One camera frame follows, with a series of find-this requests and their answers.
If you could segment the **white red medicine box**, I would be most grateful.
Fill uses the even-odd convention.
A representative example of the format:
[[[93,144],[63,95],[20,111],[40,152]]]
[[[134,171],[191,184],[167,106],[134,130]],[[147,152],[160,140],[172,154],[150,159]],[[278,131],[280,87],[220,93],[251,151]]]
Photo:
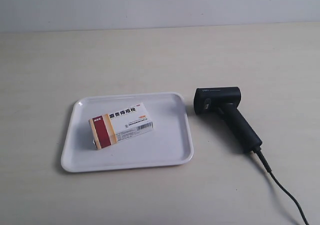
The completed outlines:
[[[91,118],[89,124],[97,150],[154,129],[154,123],[142,102]]]

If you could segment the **black handheld barcode scanner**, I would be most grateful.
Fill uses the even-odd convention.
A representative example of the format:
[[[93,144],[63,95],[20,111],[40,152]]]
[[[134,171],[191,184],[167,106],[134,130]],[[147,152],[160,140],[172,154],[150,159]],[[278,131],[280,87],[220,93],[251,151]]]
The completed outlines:
[[[262,140],[238,110],[241,91],[233,87],[197,88],[193,99],[197,115],[215,113],[224,120],[245,153],[261,156]]]

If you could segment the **white plastic tray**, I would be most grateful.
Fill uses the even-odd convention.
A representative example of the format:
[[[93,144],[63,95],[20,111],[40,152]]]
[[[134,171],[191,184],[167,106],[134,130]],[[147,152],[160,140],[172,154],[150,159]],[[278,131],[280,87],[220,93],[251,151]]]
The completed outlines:
[[[138,103],[145,105],[153,130],[97,150],[89,120]],[[193,153],[186,106],[179,93],[105,95],[74,104],[60,162],[70,173],[112,171],[181,165]]]

